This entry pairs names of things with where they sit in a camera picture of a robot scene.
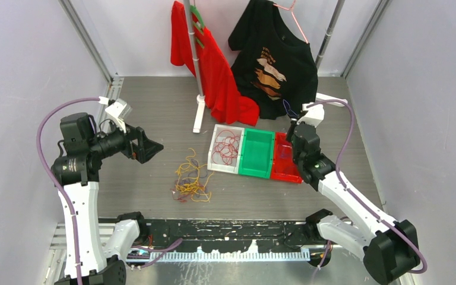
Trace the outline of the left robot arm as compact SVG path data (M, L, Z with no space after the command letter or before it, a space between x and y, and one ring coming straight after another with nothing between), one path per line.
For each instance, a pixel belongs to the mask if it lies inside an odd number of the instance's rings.
M150 230L139 212L109 219L115 227L109 240L100 237L97 200L102 161L115 154L144 164L164 149L147 138L140 127L112 125L108 134L97 133L93 116L75 113L61 119L63 139L59 157L51 167L63 187L59 193L64 207L67 259L64 277L58 284L125 284L126 257L132 245L142 245Z

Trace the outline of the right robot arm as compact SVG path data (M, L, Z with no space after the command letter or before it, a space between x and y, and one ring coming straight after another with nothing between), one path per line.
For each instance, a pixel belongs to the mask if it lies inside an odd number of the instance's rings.
M326 209L317 211L306 219L310 242L327 240L342 246L363 262L379 284L390 284L417 267L427 267L413 224L397 221L364 197L322 153L313 125L292 121L286 140L303 181L332 201L352 222L348 224Z

